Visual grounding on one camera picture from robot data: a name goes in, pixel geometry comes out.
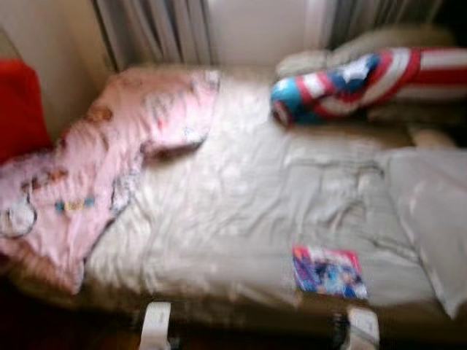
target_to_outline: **magazine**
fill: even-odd
[[[293,247],[297,285],[305,292],[367,299],[357,255],[347,250]]]

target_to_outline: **mattress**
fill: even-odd
[[[460,326],[436,301],[374,161],[410,145],[404,130],[285,130],[269,115],[273,79],[268,69],[223,70],[209,138],[147,164],[134,202],[88,257],[79,295],[19,272],[18,287],[74,308],[132,314],[167,300],[178,321],[328,333],[351,302],[298,292],[291,248],[351,249],[383,335],[455,337]]]

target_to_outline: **white bedsheet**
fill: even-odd
[[[273,78],[224,71],[209,138],[144,172],[133,204],[88,258],[73,303],[131,312],[170,300],[178,317],[237,324],[249,320],[235,305],[253,305],[292,312],[307,328],[297,311],[347,304],[296,292],[291,247],[310,244],[355,250],[370,304],[403,315],[389,313],[390,323],[446,320],[374,162],[382,150],[410,145],[407,135],[361,125],[286,131],[269,117]]]

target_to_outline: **red object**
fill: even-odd
[[[0,164],[50,147],[36,72],[18,60],[0,60]]]

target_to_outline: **wooden floor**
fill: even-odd
[[[130,319],[53,308],[0,282],[0,349],[136,350],[139,332]],[[330,349],[331,340],[173,326],[182,350]],[[383,341],[381,349],[467,349],[467,346]]]

